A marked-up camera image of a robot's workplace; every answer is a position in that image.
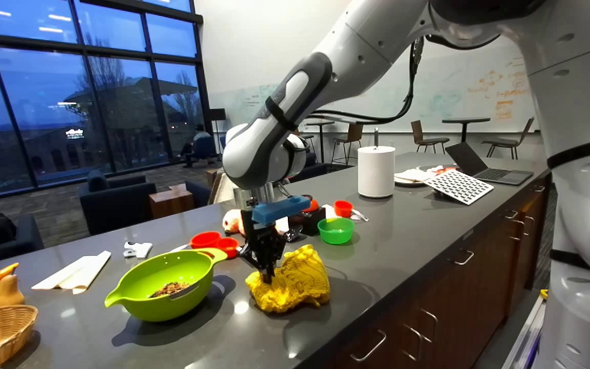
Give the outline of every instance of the green object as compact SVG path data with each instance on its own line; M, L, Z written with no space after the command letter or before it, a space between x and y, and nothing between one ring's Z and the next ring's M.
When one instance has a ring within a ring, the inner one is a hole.
M342 245L342 243L351 243L353 233L355 233L355 221L347 217L322 219L317 221L317 229L320 229L320 237L325 243Z
M226 259L226 252L216 247L180 250L157 253L130 269L107 294L105 306L126 306L126 310L143 322L174 319L196 307L214 283L214 264ZM169 283L183 283L176 294L151 296Z

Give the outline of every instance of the wall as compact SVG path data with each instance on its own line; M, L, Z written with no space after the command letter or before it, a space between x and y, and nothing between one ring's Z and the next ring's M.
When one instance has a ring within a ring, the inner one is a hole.
M194 4L204 19L201 40L212 106L223 106L236 124L255 118L272 86L324 38L349 0L194 0ZM393 115L405 91L407 50L370 89L325 109ZM410 113L381 124L380 130L403 132L405 137L393 142L407 149L410 120L421 118L425 130L459 142L462 126L442 118L467 115L491 116L491 123L470 126L475 143L483 137L475 132L518 132L524 120L535 116L524 62L510 38L499 37L475 50L426 42ZM528 154L522 149L521 157L537 154L544 149L533 147Z

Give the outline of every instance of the white paper towel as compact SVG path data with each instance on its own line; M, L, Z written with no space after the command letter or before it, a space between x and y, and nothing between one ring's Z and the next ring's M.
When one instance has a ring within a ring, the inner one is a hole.
M392 196L395 171L395 147L366 145L359 149L359 195Z

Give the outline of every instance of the counter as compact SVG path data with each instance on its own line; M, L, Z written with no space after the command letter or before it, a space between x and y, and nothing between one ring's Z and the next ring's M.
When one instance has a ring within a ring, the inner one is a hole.
M545 163L488 160L493 167L545 171ZM405 154L395 169L451 163L447 156ZM187 243L201 229L219 229L232 203L153 219L134 228L75 239L42 252L17 255L20 288L40 307L36 335L13 365L20 369L64 367L298 367L324 351L334 335L368 315L393 288L401 288L440 252L488 219L522 187L499 187L465 207L436 199L428 187L395 187L392 199L361 199L357 167L316 175L288 187L320 203L351 199L368 221L357 221L351 245L325 245L308 237L286 247L313 243L328 267L331 301L320 310L302 307L286 315L266 315L253 306L244 259L216 267L210 296L188 315L166 324L142 324L123 307L107 310L105 294L137 259L123 257L123 242L153 242L151 253ZM83 294L30 290L30 284L77 255L111 250L112 255Z

